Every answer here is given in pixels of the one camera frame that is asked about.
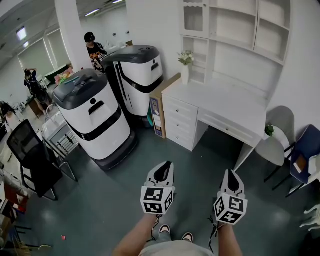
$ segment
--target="fluorescent light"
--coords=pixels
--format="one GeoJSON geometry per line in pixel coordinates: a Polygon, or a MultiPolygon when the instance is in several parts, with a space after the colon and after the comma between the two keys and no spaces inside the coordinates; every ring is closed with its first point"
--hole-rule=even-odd
{"type": "Polygon", "coordinates": [[[20,41],[27,37],[26,28],[23,26],[16,32],[17,36],[19,37],[20,41]]]}
{"type": "Polygon", "coordinates": [[[94,11],[92,11],[92,12],[88,13],[88,14],[86,15],[86,17],[87,17],[87,16],[89,16],[89,15],[91,15],[91,14],[94,14],[94,13],[96,13],[96,12],[98,12],[98,11],[99,11],[99,9],[96,9],[96,10],[94,10],[94,11]]]}

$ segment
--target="potted plant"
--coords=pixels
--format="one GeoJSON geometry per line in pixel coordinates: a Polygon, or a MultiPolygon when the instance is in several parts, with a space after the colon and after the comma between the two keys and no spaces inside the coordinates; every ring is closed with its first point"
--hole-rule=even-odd
{"type": "Polygon", "coordinates": [[[190,50],[185,50],[179,53],[178,60],[179,62],[182,63],[182,70],[181,70],[182,83],[184,85],[187,85],[189,81],[189,64],[195,60],[193,52],[190,50]]]}
{"type": "Polygon", "coordinates": [[[265,126],[264,128],[264,137],[263,139],[264,140],[267,140],[269,137],[272,137],[275,133],[275,128],[273,125],[271,124],[268,124],[265,126]]]}

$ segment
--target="black office chair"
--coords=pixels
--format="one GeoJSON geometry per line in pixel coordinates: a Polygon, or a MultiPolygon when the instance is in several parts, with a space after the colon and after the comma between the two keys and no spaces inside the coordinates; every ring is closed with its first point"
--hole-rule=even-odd
{"type": "Polygon", "coordinates": [[[20,162],[22,184],[37,193],[40,198],[44,197],[52,201],[58,200],[53,188],[63,174],[78,182],[70,165],[63,161],[61,157],[56,157],[54,147],[49,148],[50,145],[47,147],[47,144],[40,140],[29,120],[25,120],[17,126],[10,135],[7,145],[20,162]],[[73,178],[61,169],[64,165],[69,168],[73,178]],[[30,169],[31,177],[24,174],[24,168],[30,169]],[[29,187],[25,179],[32,182],[35,189],[29,187]],[[53,199],[45,196],[49,190],[52,191],[53,199]]]}

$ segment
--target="black and white shoe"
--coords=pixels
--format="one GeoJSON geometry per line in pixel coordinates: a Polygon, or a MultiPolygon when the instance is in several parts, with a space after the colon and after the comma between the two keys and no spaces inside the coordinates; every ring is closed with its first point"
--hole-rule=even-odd
{"type": "Polygon", "coordinates": [[[192,243],[194,241],[194,235],[191,234],[190,232],[187,232],[183,235],[181,240],[185,240],[185,241],[192,243]]]}
{"type": "Polygon", "coordinates": [[[170,234],[171,233],[170,227],[168,225],[162,225],[159,229],[159,235],[162,232],[168,232],[170,234]]]}

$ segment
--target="dark gray floor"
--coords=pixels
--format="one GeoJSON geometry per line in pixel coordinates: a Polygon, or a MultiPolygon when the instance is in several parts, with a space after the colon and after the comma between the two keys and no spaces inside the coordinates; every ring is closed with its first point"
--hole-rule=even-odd
{"type": "MultiPolygon", "coordinates": [[[[59,201],[33,196],[20,222],[33,228],[28,237],[33,244],[52,245],[50,255],[110,255],[121,238],[142,217],[141,186],[157,164],[174,162],[176,198],[160,223],[171,226],[172,237],[180,239],[189,231],[194,242],[208,248],[212,213],[227,168],[232,168],[242,144],[210,128],[193,152],[156,136],[153,130],[139,130],[139,144],[119,166],[104,173],[81,149],[69,162],[79,183],[64,177],[55,186],[59,201]]],[[[319,202],[319,190],[308,186],[285,198],[292,181],[272,192],[272,186],[288,174],[288,168],[269,182],[264,177],[274,166],[255,152],[238,174],[248,199],[246,216],[234,227],[245,256],[295,256],[307,234],[299,228],[303,212],[319,202]]],[[[320,232],[315,230],[314,237],[320,232]]],[[[217,239],[214,249],[217,252],[217,239]]]]}

